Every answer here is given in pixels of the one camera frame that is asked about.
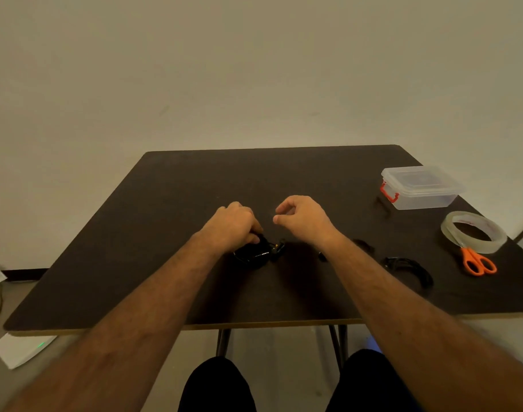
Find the dark tabletop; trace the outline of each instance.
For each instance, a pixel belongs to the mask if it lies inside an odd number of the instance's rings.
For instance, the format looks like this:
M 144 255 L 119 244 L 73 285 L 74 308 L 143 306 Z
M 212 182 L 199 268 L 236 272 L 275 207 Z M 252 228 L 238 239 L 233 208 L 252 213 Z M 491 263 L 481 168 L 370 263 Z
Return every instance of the dark tabletop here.
M 92 327 L 172 256 L 215 210 L 251 207 L 269 241 L 288 242 L 275 263 L 248 271 L 224 256 L 187 317 L 188 328 L 360 321 L 329 263 L 272 223 L 291 194 L 310 195 L 334 225 L 375 248 L 375 259 L 415 259 L 434 278 L 421 291 L 454 315 L 523 313 L 523 250 L 510 239 L 491 260 L 496 275 L 468 276 L 460 251 L 440 231 L 450 211 L 476 212 L 458 197 L 449 207 L 398 211 L 382 196 L 381 171 L 419 162 L 397 145 L 148 152 L 88 221 L 4 324 L 48 333 Z

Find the white device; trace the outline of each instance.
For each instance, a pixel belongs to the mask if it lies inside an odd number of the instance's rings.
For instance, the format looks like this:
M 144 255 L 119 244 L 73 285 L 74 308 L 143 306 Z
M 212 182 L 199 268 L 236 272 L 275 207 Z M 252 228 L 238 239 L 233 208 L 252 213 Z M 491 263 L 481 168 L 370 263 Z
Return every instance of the white device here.
M 8 333 L 0 339 L 0 358 L 14 369 L 40 353 L 57 336 L 14 337 Z

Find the plastic container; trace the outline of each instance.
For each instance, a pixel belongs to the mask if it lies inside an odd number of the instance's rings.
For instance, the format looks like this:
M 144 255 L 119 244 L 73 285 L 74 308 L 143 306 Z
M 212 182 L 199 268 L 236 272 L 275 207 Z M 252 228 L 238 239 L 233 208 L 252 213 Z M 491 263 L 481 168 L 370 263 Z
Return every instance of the plastic container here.
M 464 187 L 436 166 L 387 167 L 380 191 L 398 210 L 448 207 Z

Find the tape roll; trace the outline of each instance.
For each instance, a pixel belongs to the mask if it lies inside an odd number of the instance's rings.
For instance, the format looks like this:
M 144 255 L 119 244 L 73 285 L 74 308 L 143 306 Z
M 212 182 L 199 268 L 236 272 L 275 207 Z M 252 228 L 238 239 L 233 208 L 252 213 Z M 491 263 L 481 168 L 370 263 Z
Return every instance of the tape roll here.
M 455 222 L 462 222 L 478 228 L 488 235 L 490 241 L 479 240 L 465 234 L 454 225 Z M 440 229 L 446 238 L 454 244 L 460 245 L 454 238 L 454 236 L 457 236 L 464 245 L 471 247 L 471 249 L 481 254 L 496 253 L 507 241 L 507 234 L 494 221 L 491 221 L 482 215 L 468 213 L 466 211 L 453 211 L 448 214 L 440 225 Z

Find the orange scissors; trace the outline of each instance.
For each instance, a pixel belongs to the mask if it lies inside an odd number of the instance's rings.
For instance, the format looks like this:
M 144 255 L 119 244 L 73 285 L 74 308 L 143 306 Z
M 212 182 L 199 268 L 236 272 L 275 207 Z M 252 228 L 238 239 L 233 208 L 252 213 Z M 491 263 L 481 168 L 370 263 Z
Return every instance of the orange scissors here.
M 485 273 L 493 275 L 498 271 L 496 265 L 485 256 L 481 256 L 475 250 L 467 247 L 464 242 L 458 237 L 455 231 L 448 229 L 450 234 L 454 237 L 458 246 L 462 248 L 462 254 L 464 255 L 464 267 L 468 273 L 473 276 L 483 276 Z

